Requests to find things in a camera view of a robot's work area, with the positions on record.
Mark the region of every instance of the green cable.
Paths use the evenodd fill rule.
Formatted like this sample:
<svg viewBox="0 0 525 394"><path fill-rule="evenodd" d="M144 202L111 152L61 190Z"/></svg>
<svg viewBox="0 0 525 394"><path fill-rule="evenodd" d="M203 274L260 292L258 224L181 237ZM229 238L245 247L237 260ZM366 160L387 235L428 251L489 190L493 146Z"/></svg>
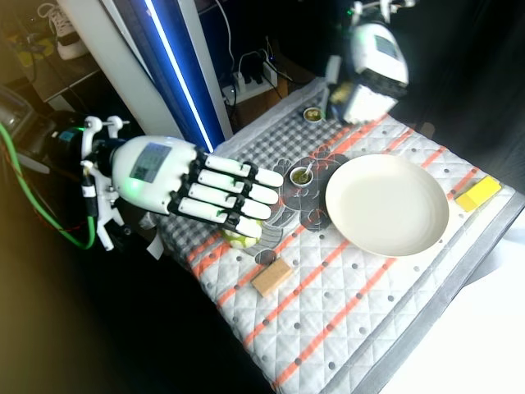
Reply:
<svg viewBox="0 0 525 394"><path fill-rule="evenodd" d="M15 145L13 144L13 141L11 140L11 136L7 132L6 128L3 126L2 123L0 123L0 134L2 134L2 138L6 143L7 152L9 153L9 156L11 158L11 162L13 164L13 167L15 168L16 178L18 179L18 183L20 183L20 186L22 190L25 193L25 196L27 199L31 202L31 204L34 206L34 208L42 215L44 219L46 219L49 224L51 224L53 227L55 227L58 232L60 232L64 238L66 238L69 242L72 244L78 246L81 249L87 250L91 246L93 246L95 242L95 221L93 217L88 216L88 231L89 231L89 239L86 244L78 241L75 239L71 234L64 231L62 226L58 224L58 222L51 216L49 213L46 212L45 209L42 208L38 200L33 196L33 193L31 192L31 189L28 187L27 183L25 182L24 177L22 176L22 169L20 167L20 164L18 163L18 157L16 156L16 150Z"/></svg>

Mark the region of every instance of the brown block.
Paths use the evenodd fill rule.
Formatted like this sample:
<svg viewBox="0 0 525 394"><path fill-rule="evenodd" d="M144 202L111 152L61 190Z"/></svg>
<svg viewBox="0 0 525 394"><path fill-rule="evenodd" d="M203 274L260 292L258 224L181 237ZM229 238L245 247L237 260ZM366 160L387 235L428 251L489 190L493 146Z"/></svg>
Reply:
<svg viewBox="0 0 525 394"><path fill-rule="evenodd" d="M292 268L283 259L277 259L252 280L252 285L261 296L266 297L274 291L290 274Z"/></svg>

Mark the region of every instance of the yellow block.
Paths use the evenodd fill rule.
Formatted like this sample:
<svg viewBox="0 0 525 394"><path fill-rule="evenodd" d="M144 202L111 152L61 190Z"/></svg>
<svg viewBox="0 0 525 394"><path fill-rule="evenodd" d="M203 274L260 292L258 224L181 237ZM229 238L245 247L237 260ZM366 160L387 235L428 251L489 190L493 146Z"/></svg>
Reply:
<svg viewBox="0 0 525 394"><path fill-rule="evenodd" d="M470 212L484 204L490 197L500 191L500 183L492 176L485 176L476 185L471 187L456 199L461 208Z"/></svg>

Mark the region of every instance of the green ball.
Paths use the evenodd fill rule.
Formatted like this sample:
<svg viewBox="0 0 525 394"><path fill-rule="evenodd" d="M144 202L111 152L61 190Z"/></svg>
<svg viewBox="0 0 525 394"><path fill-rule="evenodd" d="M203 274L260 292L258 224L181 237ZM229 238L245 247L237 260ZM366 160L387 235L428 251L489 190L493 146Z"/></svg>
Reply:
<svg viewBox="0 0 525 394"><path fill-rule="evenodd" d="M230 230L221 229L221 234L222 238L228 241L230 246L234 249L251 248L261 240L260 238L250 238L249 236L242 236L241 234L237 234L236 232Z"/></svg>

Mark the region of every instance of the plate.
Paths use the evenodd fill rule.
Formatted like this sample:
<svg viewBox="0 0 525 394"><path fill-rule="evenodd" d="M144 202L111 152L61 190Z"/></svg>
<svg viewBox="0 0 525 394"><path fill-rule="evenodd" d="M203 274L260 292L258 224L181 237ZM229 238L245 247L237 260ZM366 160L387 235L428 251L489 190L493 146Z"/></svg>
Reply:
<svg viewBox="0 0 525 394"><path fill-rule="evenodd" d="M437 181L407 159L387 154L339 167L326 187L326 207L350 242L390 257L428 249L449 221L449 204Z"/></svg>

